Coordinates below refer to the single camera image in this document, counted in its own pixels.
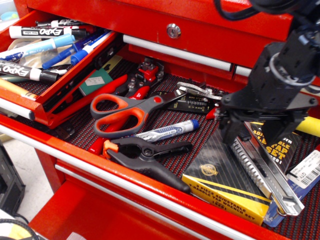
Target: cardboard box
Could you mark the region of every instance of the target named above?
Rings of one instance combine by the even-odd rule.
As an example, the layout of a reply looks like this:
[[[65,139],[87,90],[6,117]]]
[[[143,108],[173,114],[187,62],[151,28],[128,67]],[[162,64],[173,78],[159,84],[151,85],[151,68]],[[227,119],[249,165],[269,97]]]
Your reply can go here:
[[[219,129],[182,175],[191,193],[208,203],[261,225],[271,200],[247,175]]]

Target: scissors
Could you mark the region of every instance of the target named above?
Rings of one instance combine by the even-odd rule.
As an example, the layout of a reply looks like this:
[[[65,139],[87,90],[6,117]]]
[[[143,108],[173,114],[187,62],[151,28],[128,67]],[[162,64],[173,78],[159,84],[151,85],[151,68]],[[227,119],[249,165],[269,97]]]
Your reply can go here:
[[[165,95],[156,95],[145,100],[135,100],[113,94],[100,94],[93,99],[90,106],[92,117],[97,119],[93,127],[94,132],[100,137],[109,139],[117,139],[136,134],[143,127],[149,114],[153,110],[159,109],[186,94],[187,92],[177,89]],[[118,108],[107,111],[97,110],[97,104],[105,100],[116,103]],[[112,125],[130,116],[137,118],[137,124],[131,128],[114,132],[104,132],[101,130],[101,126],[103,125]]]

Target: black clamp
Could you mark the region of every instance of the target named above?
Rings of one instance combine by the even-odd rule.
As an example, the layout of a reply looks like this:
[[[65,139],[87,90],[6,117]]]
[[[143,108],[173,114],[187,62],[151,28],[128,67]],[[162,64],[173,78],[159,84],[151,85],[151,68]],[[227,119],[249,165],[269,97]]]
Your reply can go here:
[[[187,141],[154,145],[139,137],[126,137],[105,141],[103,155],[117,164],[189,194],[189,186],[157,160],[185,154],[192,147]]]

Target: scissor blade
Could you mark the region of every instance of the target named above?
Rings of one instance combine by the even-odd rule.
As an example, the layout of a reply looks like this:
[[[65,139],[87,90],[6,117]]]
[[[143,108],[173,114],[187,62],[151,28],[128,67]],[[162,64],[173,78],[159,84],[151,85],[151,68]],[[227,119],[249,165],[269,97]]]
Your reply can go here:
[[[167,103],[170,103],[176,99],[183,97],[186,94],[187,94],[187,92],[177,89],[175,91],[168,92],[165,95],[161,95],[161,98],[163,99],[163,104],[165,105]]]

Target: red tool chest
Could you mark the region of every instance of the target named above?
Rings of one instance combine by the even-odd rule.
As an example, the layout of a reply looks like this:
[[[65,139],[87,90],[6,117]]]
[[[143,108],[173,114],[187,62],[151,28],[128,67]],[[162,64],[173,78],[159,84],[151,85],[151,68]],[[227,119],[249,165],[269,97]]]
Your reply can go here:
[[[0,88],[1,98],[32,111],[35,120],[47,126],[55,117],[53,111],[59,104],[47,111],[44,103],[73,78],[83,74],[81,70],[95,60],[117,33],[230,64],[228,70],[222,70],[133,44],[126,45],[119,52],[124,59],[135,63],[144,56],[159,59],[164,62],[168,74],[192,78],[196,82],[206,81],[214,88],[233,92],[247,83],[245,75],[236,74],[236,66],[250,70],[266,44],[286,40],[292,20],[289,15],[261,13],[243,21],[229,22],[218,15],[210,0],[15,0],[15,4],[21,18],[15,24],[17,26],[33,26],[35,21],[59,16],[116,32],[58,82],[43,91],[36,101]],[[225,0],[223,4],[229,11],[248,5],[245,1],[235,0]],[[168,36],[169,24],[179,26],[179,38]],[[2,52],[12,39],[8,29],[0,36]],[[83,80],[90,73],[88,70]],[[86,151],[86,147],[50,136],[23,120],[0,115],[0,131],[36,148],[55,195],[30,226],[48,239],[66,239],[71,232],[77,232],[87,240],[107,237],[286,239],[194,196],[106,161]],[[94,133],[85,130],[76,134],[92,139]],[[197,141],[202,142],[207,137],[200,137]],[[104,219],[107,219],[107,227],[102,229]]]

